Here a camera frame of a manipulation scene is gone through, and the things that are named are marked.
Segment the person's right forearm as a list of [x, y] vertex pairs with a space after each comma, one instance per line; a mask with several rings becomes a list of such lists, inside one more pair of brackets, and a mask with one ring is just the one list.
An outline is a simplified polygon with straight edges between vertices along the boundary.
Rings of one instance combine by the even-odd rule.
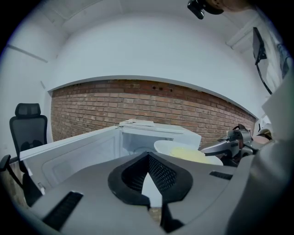
[[276, 134], [269, 117], [266, 114], [262, 115], [254, 124], [253, 141], [265, 145], [275, 137]]

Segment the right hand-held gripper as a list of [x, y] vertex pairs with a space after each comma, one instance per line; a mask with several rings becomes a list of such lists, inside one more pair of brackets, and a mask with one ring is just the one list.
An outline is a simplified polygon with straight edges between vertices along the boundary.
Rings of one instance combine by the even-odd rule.
[[238, 124], [228, 131], [226, 138], [227, 140], [217, 140], [205, 144], [199, 147], [198, 150], [205, 156], [216, 156], [228, 152], [226, 156], [229, 159], [241, 159], [255, 154], [255, 150], [249, 147], [249, 144], [253, 141], [251, 132], [242, 124]]

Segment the white book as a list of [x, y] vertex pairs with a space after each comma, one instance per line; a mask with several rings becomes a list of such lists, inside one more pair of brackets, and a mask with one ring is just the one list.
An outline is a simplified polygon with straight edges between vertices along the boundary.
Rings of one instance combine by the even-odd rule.
[[155, 124], [153, 121], [145, 121], [145, 120], [138, 120], [138, 119], [129, 119], [125, 120], [119, 123], [120, 126], [126, 126], [126, 127], [147, 127], [147, 128], [153, 128], [155, 127]]

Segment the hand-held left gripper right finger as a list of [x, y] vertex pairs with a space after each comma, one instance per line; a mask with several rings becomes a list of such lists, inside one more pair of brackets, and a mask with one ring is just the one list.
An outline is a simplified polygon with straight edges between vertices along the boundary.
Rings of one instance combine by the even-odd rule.
[[243, 161], [237, 167], [148, 154], [148, 171], [162, 194], [160, 226], [147, 235], [233, 235], [233, 212], [243, 192]]

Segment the black mesh office chair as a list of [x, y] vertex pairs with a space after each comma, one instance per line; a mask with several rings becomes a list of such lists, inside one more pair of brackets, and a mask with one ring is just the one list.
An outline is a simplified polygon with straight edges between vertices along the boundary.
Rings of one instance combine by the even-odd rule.
[[19, 181], [10, 167], [10, 155], [4, 156], [0, 161], [0, 172], [6, 170], [9, 172], [23, 190], [25, 201], [29, 207], [42, 196], [42, 193], [29, 176], [23, 161], [20, 160], [20, 152], [47, 144], [47, 124], [48, 119], [41, 114], [38, 103], [19, 103], [15, 109], [15, 116], [9, 121], [9, 127], [19, 168], [23, 173], [22, 181]]

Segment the person's white printed sweatshirt torso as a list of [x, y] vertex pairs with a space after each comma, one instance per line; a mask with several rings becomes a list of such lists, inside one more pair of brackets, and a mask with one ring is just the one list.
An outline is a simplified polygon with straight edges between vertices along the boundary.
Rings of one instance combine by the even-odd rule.
[[263, 109], [273, 140], [253, 157], [226, 235], [294, 235], [294, 69]]

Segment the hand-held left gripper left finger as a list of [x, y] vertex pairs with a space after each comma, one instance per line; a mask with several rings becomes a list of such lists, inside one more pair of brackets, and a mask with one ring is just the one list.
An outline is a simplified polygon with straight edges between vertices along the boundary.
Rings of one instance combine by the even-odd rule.
[[43, 220], [69, 192], [83, 195], [65, 224], [63, 235], [161, 235], [146, 206], [123, 203], [109, 189], [108, 176], [137, 155], [86, 167], [42, 196], [31, 212]]

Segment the large white plate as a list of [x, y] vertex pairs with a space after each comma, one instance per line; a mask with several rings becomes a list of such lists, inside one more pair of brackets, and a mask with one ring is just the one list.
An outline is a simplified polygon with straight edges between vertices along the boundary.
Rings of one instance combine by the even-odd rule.
[[[158, 153], [162, 153], [169, 156], [171, 156], [170, 151], [176, 147], [187, 148], [190, 150], [198, 150], [193, 145], [187, 145], [187, 144], [183, 144], [183, 143], [179, 143], [175, 141], [169, 141], [169, 140], [158, 140], [154, 143], [154, 148]], [[223, 166], [222, 161], [218, 157], [216, 156], [206, 156], [206, 157], [210, 161], [209, 164]]]

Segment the white microwave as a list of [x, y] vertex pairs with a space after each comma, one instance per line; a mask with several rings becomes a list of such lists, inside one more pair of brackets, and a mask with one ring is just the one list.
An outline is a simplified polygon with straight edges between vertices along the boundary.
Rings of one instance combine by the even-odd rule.
[[42, 194], [76, 172], [120, 157], [154, 152], [158, 140], [199, 148], [201, 136], [179, 125], [154, 123], [153, 128], [114, 125], [55, 141], [20, 153], [34, 184]]

